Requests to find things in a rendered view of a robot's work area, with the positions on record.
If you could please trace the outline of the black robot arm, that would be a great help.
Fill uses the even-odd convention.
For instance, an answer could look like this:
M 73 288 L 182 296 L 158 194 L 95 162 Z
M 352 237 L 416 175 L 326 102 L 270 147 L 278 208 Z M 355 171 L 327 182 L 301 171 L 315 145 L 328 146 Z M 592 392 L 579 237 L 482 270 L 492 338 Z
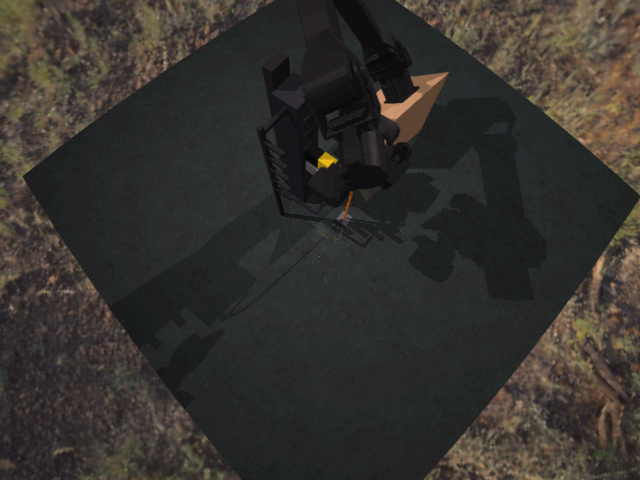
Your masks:
M 344 183 L 355 189 L 394 185 L 411 163 L 412 148 L 385 144 L 371 79 L 379 80 L 384 104 L 412 96 L 419 86 L 409 76 L 413 62 L 406 47 L 379 28 L 363 0 L 296 1 L 307 47 L 302 94 L 324 139 L 341 142 Z M 335 7 L 361 43 L 364 65 L 344 44 Z M 325 115 L 336 110 L 339 116 L 327 122 Z

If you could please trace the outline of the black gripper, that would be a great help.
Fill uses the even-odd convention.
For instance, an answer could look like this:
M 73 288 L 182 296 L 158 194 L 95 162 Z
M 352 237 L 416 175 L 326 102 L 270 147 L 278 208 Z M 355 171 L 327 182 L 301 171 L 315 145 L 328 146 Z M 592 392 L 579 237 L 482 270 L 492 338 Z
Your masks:
M 393 144 L 399 137 L 400 128 L 397 123 L 382 114 L 380 116 L 378 130 L 382 133 L 382 136 L 384 136 L 387 145 Z M 340 206 L 354 188 L 344 183 L 341 142 L 336 136 L 333 137 L 333 139 L 339 142 L 333 154 L 340 159 L 336 164 L 330 164 L 328 168 L 325 166 L 320 167 L 308 180 L 308 187 L 310 192 L 335 208 Z

